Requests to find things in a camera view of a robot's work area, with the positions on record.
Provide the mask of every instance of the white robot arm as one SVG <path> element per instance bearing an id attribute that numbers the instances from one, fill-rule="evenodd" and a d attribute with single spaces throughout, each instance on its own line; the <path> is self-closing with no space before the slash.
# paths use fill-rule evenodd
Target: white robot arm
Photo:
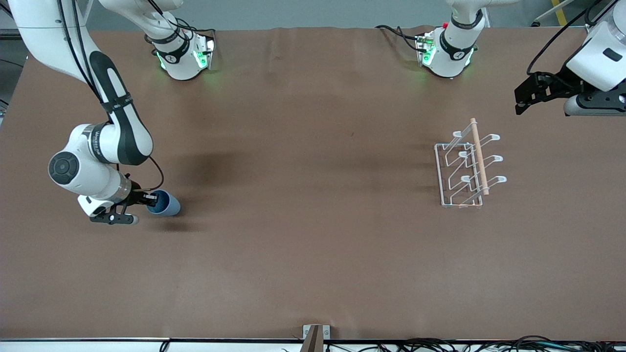
<path id="1" fill-rule="evenodd" d="M 485 27 L 482 8 L 521 0 L 445 0 L 452 7 L 447 27 L 438 27 L 418 39 L 419 62 L 434 74 L 452 78 L 470 63 L 476 39 Z"/>
<path id="2" fill-rule="evenodd" d="M 168 11 L 183 0 L 100 0 L 109 11 L 120 14 L 143 30 L 155 46 L 161 67 L 176 80 L 189 80 L 210 67 L 215 40 L 181 25 Z"/>
<path id="3" fill-rule="evenodd" d="M 104 2 L 112 7 L 111 1 Z M 168 0 L 157 2 L 173 4 Z M 85 82 L 108 115 L 103 123 L 74 128 L 67 145 L 50 160 L 49 176 L 62 188 L 80 195 L 78 202 L 92 221 L 136 223 L 135 215 L 124 213 L 126 207 L 154 205 L 157 197 L 147 194 L 112 165 L 143 163 L 150 158 L 153 142 L 118 70 L 89 36 L 74 0 L 9 0 L 9 3 L 19 32 L 33 56 L 50 68 Z M 139 1 L 118 3 L 139 6 Z M 125 14 L 133 18 L 137 12 L 129 10 Z M 172 49 L 175 52 L 176 59 L 166 68 L 170 75 L 178 79 L 194 77 L 204 68 L 200 67 L 197 54 L 190 48 L 192 45 L 197 48 L 195 45 L 201 40 L 196 40 L 191 30 L 180 29 L 166 21 L 171 16 L 168 13 L 158 14 L 161 15 L 161 20 L 145 21 L 142 29 L 151 38 L 163 42 L 155 43 L 162 45 L 157 50 L 165 53 L 162 50 Z M 180 38 L 170 40 L 172 34 Z M 124 207 L 122 214 L 115 212 L 118 205 Z"/>
<path id="4" fill-rule="evenodd" d="M 626 116 L 626 0 L 600 18 L 561 71 L 529 72 L 515 90 L 515 109 L 521 115 L 556 98 L 568 98 L 566 115 Z"/>

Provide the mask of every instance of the white wire rack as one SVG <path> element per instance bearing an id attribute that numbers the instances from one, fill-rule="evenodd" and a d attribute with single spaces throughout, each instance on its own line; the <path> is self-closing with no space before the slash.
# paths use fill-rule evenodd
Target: white wire rack
<path id="1" fill-rule="evenodd" d="M 480 139 L 475 118 L 470 120 L 463 131 L 455 131 L 452 136 L 449 143 L 434 145 L 441 205 L 480 208 L 483 205 L 483 196 L 489 195 L 490 188 L 507 181 L 505 176 L 489 179 L 486 174 L 489 166 L 502 162 L 504 158 L 501 155 L 483 157 L 483 147 L 494 140 L 500 140 L 500 136 L 490 134 Z"/>

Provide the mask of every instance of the gray floor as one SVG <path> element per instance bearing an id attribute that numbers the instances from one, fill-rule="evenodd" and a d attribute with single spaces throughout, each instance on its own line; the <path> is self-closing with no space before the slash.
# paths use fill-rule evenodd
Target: gray floor
<path id="1" fill-rule="evenodd" d="M 566 18 L 574 17 L 592 0 L 579 0 L 565 8 Z M 518 4 L 490 8 L 491 25 L 529 26 L 533 19 L 550 9 L 550 0 L 524 0 Z M 420 24 L 441 25 L 450 9 L 443 0 L 195 0 L 174 11 L 198 28 L 219 31 L 292 27 L 372 28 L 378 24 L 405 28 Z M 542 26 L 558 26 L 552 15 Z M 14 28 L 11 18 L 0 11 L 0 28 Z M 88 20 L 91 30 L 136 31 L 129 20 L 107 11 L 94 1 Z M 28 51 L 20 41 L 1 41 L 0 58 L 23 64 Z M 20 67 L 0 62 L 0 99 L 10 103 L 21 73 Z"/>

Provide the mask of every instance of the yellow stripe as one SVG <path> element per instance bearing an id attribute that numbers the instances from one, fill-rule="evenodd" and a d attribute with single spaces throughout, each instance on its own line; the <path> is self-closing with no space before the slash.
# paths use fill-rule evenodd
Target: yellow stripe
<path id="1" fill-rule="evenodd" d="M 559 0 L 552 0 L 552 6 L 559 5 L 560 3 L 561 2 Z M 561 27 L 567 24 L 567 19 L 565 19 L 565 13 L 563 13 L 563 9 L 557 11 L 557 20 Z"/>

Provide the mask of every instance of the brown paper mat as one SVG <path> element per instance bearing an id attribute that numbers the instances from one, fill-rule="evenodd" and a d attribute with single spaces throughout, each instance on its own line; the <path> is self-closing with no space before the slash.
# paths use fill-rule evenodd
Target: brown paper mat
<path id="1" fill-rule="evenodd" d="M 90 223 L 48 178 L 71 129 L 105 116 L 28 60 L 0 131 L 0 335 L 626 339 L 626 120 L 513 109 L 554 32 L 487 29 L 454 80 L 375 29 L 224 32 L 219 70 L 187 82 L 143 33 L 94 33 L 183 205 L 132 207 L 134 227 Z M 509 182 L 479 211 L 444 209 L 433 144 L 471 117 L 502 136 L 485 153 Z M 150 163 L 123 170 L 158 182 Z"/>

